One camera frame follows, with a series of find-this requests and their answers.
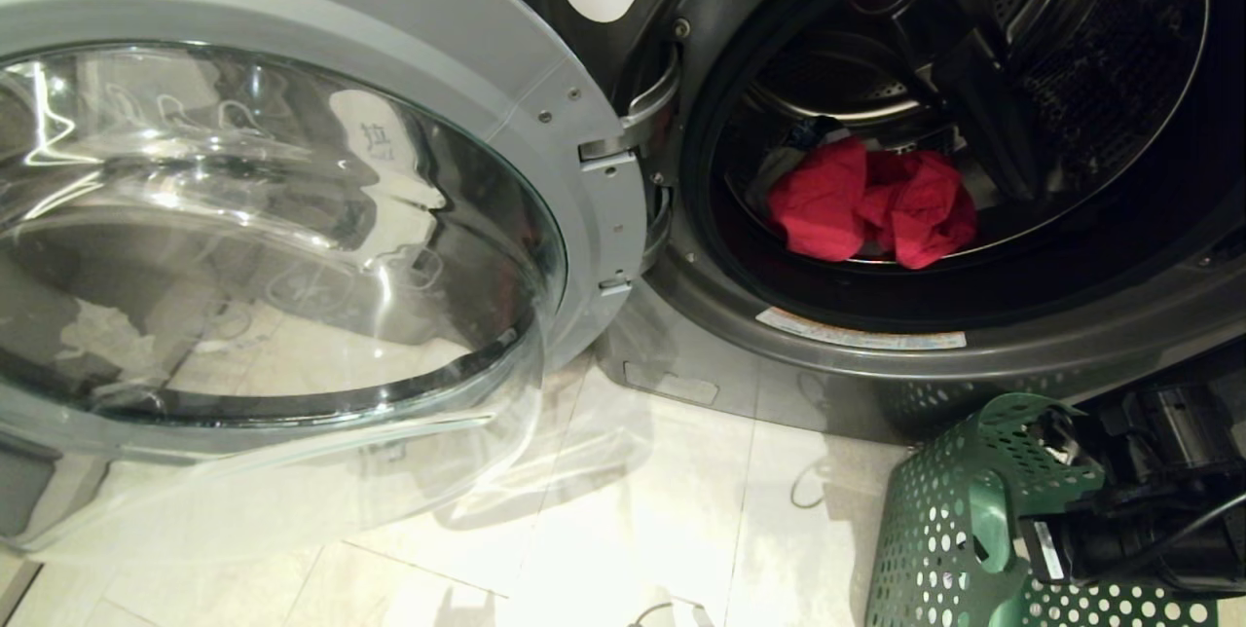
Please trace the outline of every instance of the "plastic laundry basket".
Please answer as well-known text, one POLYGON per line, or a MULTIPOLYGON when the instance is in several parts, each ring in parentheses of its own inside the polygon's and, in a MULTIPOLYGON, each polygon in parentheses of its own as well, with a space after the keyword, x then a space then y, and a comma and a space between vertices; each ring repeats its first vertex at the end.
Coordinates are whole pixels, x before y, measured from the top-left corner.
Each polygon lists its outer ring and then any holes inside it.
POLYGON ((1103 485, 1098 471, 1060 465, 1024 431, 1053 405, 1001 396, 896 467, 866 627, 1216 626, 1214 602, 1140 586, 1045 586, 1014 553, 1018 517, 1060 512, 1103 485))

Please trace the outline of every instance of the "washing machine drum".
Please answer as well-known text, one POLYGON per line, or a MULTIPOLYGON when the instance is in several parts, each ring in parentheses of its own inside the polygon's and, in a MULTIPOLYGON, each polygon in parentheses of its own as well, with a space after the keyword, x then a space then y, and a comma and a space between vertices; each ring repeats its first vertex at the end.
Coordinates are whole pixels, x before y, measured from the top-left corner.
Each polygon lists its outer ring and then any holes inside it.
POLYGON ((1242 0, 766 0, 706 76, 680 192, 714 262, 789 312, 1023 324, 1240 246, 1242 45, 1242 0), (819 117, 951 158, 977 237, 917 272, 871 242, 836 264, 789 252, 749 193, 819 117))
POLYGON ((627 297, 632 153, 518 0, 0 0, 0 540, 243 557, 533 434, 627 297))

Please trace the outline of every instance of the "washing machine door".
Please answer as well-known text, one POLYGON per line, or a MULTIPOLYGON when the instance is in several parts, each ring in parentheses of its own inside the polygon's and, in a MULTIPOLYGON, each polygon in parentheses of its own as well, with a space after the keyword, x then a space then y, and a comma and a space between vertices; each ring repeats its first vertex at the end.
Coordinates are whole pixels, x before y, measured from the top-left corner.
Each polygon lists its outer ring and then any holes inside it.
POLYGON ((621 137, 518 0, 0 0, 0 537, 253 556, 503 469, 639 268, 621 137))

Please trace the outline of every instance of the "washing machine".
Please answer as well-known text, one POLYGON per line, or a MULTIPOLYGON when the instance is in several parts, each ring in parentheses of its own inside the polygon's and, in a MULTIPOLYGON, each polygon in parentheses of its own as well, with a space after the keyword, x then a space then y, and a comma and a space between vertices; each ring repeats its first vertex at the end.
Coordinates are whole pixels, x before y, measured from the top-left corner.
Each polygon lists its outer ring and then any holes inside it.
POLYGON ((597 339, 880 440, 1201 353, 1242 332, 1241 9, 0 0, 0 538, 242 558, 406 517, 506 469, 597 339), (966 156, 993 233, 789 254, 739 191, 810 116, 966 156))
POLYGON ((903 443, 1246 329, 1242 0, 527 1, 621 112, 679 76, 640 160, 659 254, 597 348, 621 384, 903 443), (952 157, 977 239, 916 272, 786 251, 749 192, 824 116, 952 157))

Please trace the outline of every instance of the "cable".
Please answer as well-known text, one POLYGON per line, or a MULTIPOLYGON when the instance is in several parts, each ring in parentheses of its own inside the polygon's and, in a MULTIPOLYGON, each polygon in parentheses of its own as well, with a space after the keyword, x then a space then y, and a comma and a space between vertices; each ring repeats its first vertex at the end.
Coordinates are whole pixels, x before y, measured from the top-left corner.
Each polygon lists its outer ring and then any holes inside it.
POLYGON ((628 627, 644 627, 644 625, 640 625, 642 622, 644 622, 644 618, 649 617, 650 615, 653 615, 654 612, 658 612, 659 610, 662 610, 664 607, 675 607, 675 603, 673 603, 673 602, 658 603, 658 605, 650 607, 649 610, 642 612, 640 617, 637 617, 635 622, 632 622, 630 625, 628 625, 628 627))
POLYGON ((1211 509, 1207 512, 1202 512, 1202 515, 1200 515, 1199 517, 1194 519, 1192 521, 1189 521, 1189 524, 1185 527, 1177 530, 1176 532, 1172 532, 1171 535, 1164 537, 1163 540, 1153 542, 1146 548, 1143 548, 1131 556, 1126 556, 1125 558, 1118 561, 1115 566, 1110 566, 1104 571, 1100 571, 1098 575, 1090 578, 1085 578, 1080 582, 1093 583, 1111 576, 1129 575, 1134 571, 1138 571, 1139 568, 1150 565, 1153 561, 1163 556, 1164 552, 1166 552, 1172 547, 1172 545, 1189 537, 1189 535, 1196 534, 1197 530, 1202 530, 1207 524, 1219 520, 1221 515, 1229 512, 1230 510, 1240 505, 1246 505, 1246 492, 1237 495, 1234 499, 1229 499, 1229 501, 1217 505, 1216 507, 1211 509))

